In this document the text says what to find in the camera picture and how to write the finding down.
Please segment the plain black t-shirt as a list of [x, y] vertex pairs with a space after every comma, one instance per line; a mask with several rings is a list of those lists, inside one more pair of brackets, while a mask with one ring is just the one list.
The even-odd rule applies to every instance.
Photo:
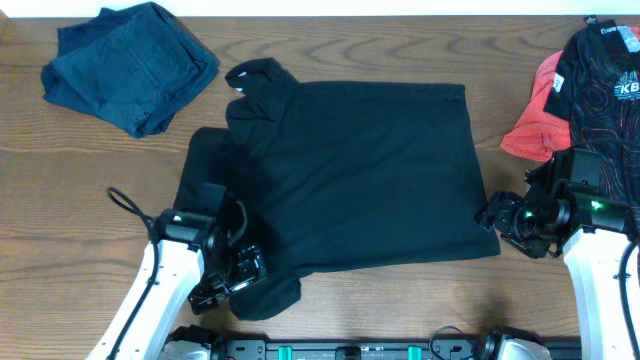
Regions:
[[474, 219], [485, 188], [461, 84], [301, 82], [272, 58], [226, 75], [240, 92], [223, 129], [191, 137], [174, 205], [219, 184], [243, 204], [243, 241], [268, 276], [230, 299], [241, 320], [297, 302], [335, 272], [496, 256]]

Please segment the navy blue garment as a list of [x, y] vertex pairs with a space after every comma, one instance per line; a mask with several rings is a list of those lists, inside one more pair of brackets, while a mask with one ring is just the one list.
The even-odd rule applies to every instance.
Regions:
[[103, 8], [57, 38], [57, 55], [41, 72], [44, 100], [133, 138], [166, 131], [218, 73], [215, 55], [154, 2]]

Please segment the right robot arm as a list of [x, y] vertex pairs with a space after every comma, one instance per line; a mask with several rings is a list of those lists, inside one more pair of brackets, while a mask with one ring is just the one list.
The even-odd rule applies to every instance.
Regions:
[[584, 359], [639, 357], [639, 233], [627, 206], [579, 192], [497, 192], [474, 220], [532, 259], [560, 257], [576, 298]]

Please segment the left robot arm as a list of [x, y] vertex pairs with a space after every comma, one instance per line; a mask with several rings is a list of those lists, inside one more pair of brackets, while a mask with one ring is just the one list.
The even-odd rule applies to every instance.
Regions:
[[238, 244], [247, 225], [241, 203], [156, 217], [135, 280], [88, 357], [156, 359], [184, 303], [201, 314], [264, 280], [261, 249]]

